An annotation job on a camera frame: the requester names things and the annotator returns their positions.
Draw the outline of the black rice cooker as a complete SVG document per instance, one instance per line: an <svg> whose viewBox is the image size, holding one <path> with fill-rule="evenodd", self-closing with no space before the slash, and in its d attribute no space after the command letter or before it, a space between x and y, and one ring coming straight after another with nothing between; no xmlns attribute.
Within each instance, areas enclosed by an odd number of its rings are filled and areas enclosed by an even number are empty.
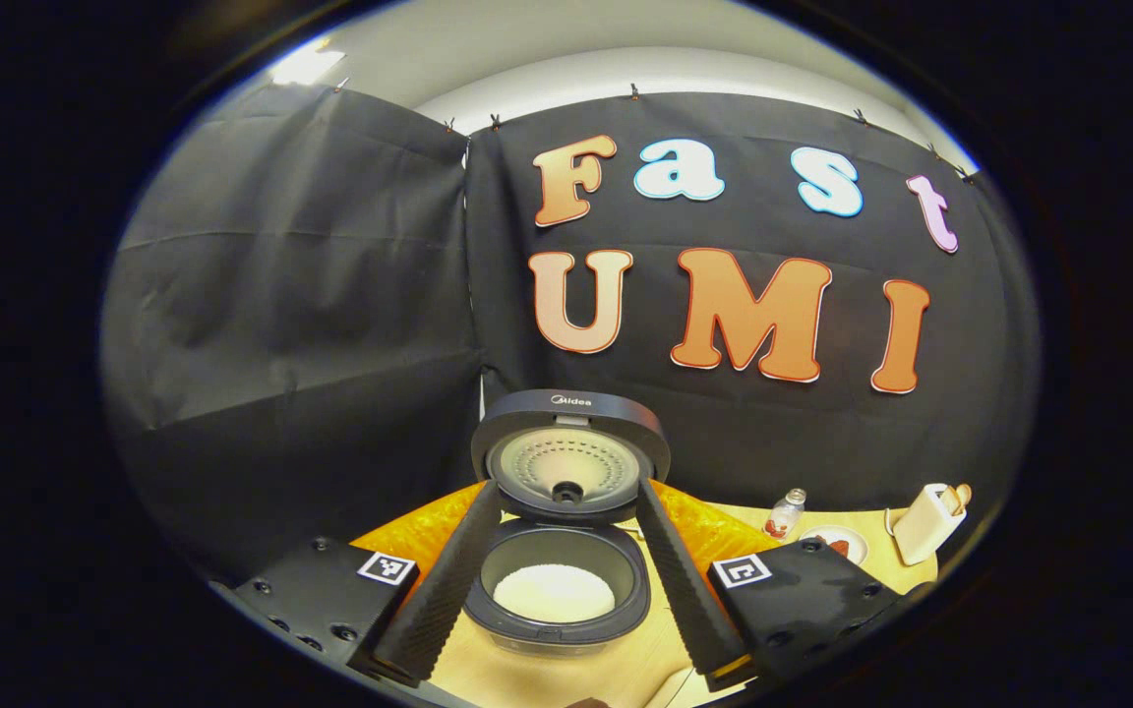
<svg viewBox="0 0 1133 708"><path fill-rule="evenodd" d="M624 523L644 480L664 480L668 443L656 413L633 400L533 389L503 396L472 435L475 471L499 485L501 521L466 600L472 622L509 652L597 654L644 623L651 583ZM610 613L573 623L522 619L492 599L500 579L560 563L598 574L616 595Z"/></svg>

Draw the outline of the white rice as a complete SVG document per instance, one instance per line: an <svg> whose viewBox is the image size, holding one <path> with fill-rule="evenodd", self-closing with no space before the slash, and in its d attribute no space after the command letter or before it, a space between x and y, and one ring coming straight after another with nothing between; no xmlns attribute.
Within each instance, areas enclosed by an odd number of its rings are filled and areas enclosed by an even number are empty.
<svg viewBox="0 0 1133 708"><path fill-rule="evenodd" d="M583 568L543 563L500 579L492 599L522 619L573 623L598 619L616 608L616 595L603 579Z"/></svg>

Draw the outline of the black backdrop cloth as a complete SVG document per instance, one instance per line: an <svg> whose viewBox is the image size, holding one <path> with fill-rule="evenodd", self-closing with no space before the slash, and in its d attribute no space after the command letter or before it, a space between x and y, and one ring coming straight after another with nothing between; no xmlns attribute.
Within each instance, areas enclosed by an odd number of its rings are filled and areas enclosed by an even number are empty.
<svg viewBox="0 0 1133 708"><path fill-rule="evenodd" d="M702 92L468 136L355 92L229 100L140 198L100 329L145 506L229 585L472 483L482 408L526 389L648 407L706 501L966 483L971 535L1042 389L989 196L847 116Z"/></svg>

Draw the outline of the ceiling light panel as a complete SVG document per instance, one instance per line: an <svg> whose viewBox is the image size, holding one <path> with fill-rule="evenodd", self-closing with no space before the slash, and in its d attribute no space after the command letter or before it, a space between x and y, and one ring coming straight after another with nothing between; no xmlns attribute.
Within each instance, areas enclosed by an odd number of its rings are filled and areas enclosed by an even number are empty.
<svg viewBox="0 0 1133 708"><path fill-rule="evenodd" d="M310 85L343 58L346 53L337 50L314 45L301 46L270 67L270 82L280 86Z"/></svg>

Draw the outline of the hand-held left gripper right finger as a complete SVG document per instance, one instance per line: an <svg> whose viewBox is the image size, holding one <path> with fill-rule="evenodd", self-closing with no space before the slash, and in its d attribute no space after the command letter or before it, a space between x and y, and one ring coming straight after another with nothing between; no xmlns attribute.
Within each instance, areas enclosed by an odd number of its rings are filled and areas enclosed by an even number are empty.
<svg viewBox="0 0 1133 708"><path fill-rule="evenodd" d="M689 658L712 689L827 673L908 609L903 595L826 541L778 546L661 481L639 484L634 517Z"/></svg>

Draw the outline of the small clear plastic bottle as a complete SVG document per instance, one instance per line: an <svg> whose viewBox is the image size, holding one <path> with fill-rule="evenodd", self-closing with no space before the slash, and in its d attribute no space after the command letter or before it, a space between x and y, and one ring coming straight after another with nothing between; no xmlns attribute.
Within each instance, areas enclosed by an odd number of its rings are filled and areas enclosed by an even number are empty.
<svg viewBox="0 0 1133 708"><path fill-rule="evenodd" d="M794 488L775 503L761 527L774 541L786 543L796 538L795 528L806 511L806 491Z"/></svg>

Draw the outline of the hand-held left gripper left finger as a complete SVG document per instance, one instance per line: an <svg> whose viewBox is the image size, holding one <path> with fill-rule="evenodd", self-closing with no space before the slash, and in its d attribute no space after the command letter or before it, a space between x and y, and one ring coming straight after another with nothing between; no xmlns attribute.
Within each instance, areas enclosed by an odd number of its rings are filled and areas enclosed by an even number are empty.
<svg viewBox="0 0 1133 708"><path fill-rule="evenodd" d="M318 537L232 595L321 660L410 688L431 677L501 519L472 484L355 541Z"/></svg>

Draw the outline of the white toaster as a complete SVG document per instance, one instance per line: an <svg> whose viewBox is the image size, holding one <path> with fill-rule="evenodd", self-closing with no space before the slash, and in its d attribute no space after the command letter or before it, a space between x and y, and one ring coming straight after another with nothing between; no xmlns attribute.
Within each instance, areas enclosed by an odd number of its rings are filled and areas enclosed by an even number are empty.
<svg viewBox="0 0 1133 708"><path fill-rule="evenodd" d="M966 519L966 510L959 515L949 512L954 502L948 491L954 487L956 485L927 484L908 509L901 512L885 510L885 529L895 541L902 564L910 568L932 557Z"/></svg>

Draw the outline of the white round plate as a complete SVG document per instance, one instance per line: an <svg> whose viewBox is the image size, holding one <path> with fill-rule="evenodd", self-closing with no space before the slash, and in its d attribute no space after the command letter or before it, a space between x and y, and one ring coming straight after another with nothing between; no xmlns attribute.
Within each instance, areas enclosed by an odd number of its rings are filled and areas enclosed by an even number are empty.
<svg viewBox="0 0 1133 708"><path fill-rule="evenodd" d="M867 558L869 546L864 535L858 530L841 527L841 524L819 524L800 535L801 541L823 541L838 555L862 565Z"/></svg>

